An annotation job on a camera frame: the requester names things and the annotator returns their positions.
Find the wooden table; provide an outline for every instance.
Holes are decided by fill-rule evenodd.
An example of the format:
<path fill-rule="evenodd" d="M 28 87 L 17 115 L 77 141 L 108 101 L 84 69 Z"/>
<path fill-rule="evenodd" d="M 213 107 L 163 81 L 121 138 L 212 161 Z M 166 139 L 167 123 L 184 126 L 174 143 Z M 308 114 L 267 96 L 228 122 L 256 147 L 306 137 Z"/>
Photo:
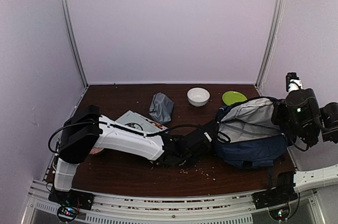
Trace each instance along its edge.
<path fill-rule="evenodd" d="M 90 86 L 79 109 L 97 105 L 100 112 L 116 120 L 128 110 L 148 115 L 153 94 L 162 92 L 175 102 L 172 121 L 166 126 L 205 124 L 215 117 L 222 106 L 222 94 L 229 90 L 248 98 L 258 96 L 252 85 L 200 85 L 210 92 L 210 101 L 196 108 L 187 101 L 186 93 L 199 85 L 108 85 Z M 191 128 L 181 128 L 176 134 L 187 134 Z M 286 153 L 285 160 L 274 166 L 275 177 L 294 166 Z M 47 181 L 52 180 L 51 172 Z M 77 170 L 73 188 L 101 193 L 149 197 L 184 197 L 217 195 L 267 189 L 268 170 L 240 170 L 214 155 L 204 157 L 189 169 L 154 166 L 140 156 L 105 150 L 102 155 L 88 156 Z"/>

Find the white wall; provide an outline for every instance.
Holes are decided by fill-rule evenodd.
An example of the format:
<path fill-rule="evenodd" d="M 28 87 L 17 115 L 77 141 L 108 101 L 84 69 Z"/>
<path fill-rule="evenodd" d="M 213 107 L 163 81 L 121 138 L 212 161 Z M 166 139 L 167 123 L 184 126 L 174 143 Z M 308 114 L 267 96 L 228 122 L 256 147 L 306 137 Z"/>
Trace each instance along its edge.
<path fill-rule="evenodd" d="M 285 75 L 295 71 L 322 106 L 338 101 L 338 0 L 286 0 L 277 45 L 263 94 L 284 98 Z M 298 167 L 311 170 L 338 163 L 338 145 L 319 143 L 293 150 Z M 327 223 L 338 223 L 338 186 L 320 190 Z"/>
<path fill-rule="evenodd" d="M 89 83 L 254 83 L 275 0 L 68 0 Z"/>
<path fill-rule="evenodd" d="M 50 134 L 82 93 L 60 0 L 0 0 L 0 216 L 17 223 Z"/>

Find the white arm segment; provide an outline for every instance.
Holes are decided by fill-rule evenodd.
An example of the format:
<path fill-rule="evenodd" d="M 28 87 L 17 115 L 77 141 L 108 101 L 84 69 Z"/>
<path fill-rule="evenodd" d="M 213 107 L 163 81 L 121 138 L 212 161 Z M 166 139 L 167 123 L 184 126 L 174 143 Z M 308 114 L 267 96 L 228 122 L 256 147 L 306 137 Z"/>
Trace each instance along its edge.
<path fill-rule="evenodd" d="M 106 116 L 101 116 L 99 120 L 107 124 L 116 124 L 126 127 L 129 130 L 148 134 L 142 130 L 118 124 Z M 96 141 L 95 147 L 136 154 L 151 161 L 158 159 L 164 152 L 162 148 L 164 144 L 161 136 L 144 137 L 105 124 L 99 124 L 99 126 L 100 129 L 103 130 L 103 133 Z M 78 165 L 79 164 L 70 164 L 59 158 L 54 178 L 54 186 L 57 190 L 70 191 Z"/>
<path fill-rule="evenodd" d="M 295 192 L 338 184 L 338 165 L 311 171 L 297 171 L 294 175 Z"/>
<path fill-rule="evenodd" d="M 107 122 L 108 124 L 117 124 L 106 116 L 101 116 L 100 121 Z M 124 127 L 136 132 L 147 133 L 127 126 Z M 100 124 L 100 129 L 103 130 L 103 133 L 96 141 L 94 147 L 103 147 L 136 154 L 151 161 L 158 159 L 164 152 L 161 136 L 143 137 L 104 124 Z"/>

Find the backpack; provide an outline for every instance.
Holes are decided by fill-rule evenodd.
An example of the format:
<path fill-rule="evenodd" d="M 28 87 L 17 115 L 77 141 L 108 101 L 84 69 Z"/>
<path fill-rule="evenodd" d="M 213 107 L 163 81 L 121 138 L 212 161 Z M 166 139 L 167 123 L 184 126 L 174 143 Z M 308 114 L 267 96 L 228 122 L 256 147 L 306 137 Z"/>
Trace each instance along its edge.
<path fill-rule="evenodd" d="M 216 114 L 219 134 L 213 141 L 217 156 L 241 169 L 272 167 L 287 151 L 285 135 L 290 135 L 271 122 L 276 101 L 258 97 L 222 106 Z"/>

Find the navy blue bag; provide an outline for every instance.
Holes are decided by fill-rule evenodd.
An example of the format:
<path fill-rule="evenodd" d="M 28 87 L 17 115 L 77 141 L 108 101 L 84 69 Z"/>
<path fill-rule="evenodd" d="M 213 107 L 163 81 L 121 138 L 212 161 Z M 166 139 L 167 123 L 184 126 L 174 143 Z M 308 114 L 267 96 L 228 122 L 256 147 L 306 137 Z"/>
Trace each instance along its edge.
<path fill-rule="evenodd" d="M 275 98 L 259 97 L 221 107 L 216 114 L 217 155 L 241 169 L 273 166 L 288 146 L 285 132 L 271 122 L 275 101 Z"/>

